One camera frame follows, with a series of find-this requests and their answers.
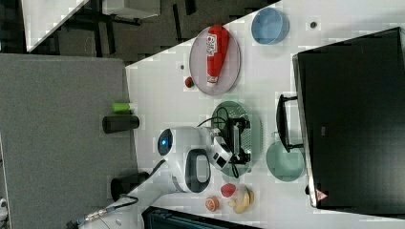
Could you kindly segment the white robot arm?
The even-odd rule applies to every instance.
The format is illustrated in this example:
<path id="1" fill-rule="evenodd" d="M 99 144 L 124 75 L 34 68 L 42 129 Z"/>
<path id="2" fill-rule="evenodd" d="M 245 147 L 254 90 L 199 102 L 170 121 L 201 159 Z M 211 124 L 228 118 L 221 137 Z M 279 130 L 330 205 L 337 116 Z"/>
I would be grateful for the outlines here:
<path id="1" fill-rule="evenodd" d="M 115 203 L 69 221 L 67 229 L 144 229 L 142 213 L 160 197 L 204 191 L 213 168 L 229 169 L 233 177 L 239 177 L 237 166 L 250 161 L 242 147 L 242 135 L 250 122 L 243 117 L 214 119 L 212 127 L 164 130 L 157 141 L 161 161 L 150 176 Z"/>

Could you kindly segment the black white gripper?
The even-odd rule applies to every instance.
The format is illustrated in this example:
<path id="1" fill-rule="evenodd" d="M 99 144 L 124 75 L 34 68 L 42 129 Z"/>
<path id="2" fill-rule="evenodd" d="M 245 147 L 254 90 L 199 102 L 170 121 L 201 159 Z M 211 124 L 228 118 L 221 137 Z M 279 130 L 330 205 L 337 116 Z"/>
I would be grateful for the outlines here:
<path id="1" fill-rule="evenodd" d="M 215 168 L 223 170 L 227 165 L 237 171 L 237 165 L 246 165 L 250 161 L 250 153 L 242 147 L 242 133 L 249 128 L 249 122 L 242 117 L 220 119 L 214 123 L 213 150 L 210 162 Z"/>

